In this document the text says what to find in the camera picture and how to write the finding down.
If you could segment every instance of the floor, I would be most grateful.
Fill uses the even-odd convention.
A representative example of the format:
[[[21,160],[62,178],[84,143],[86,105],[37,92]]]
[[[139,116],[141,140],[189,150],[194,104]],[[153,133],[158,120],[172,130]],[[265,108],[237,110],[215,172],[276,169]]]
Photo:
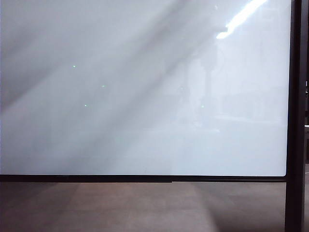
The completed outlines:
[[[283,232],[284,202],[285,183],[0,183],[0,231]]]

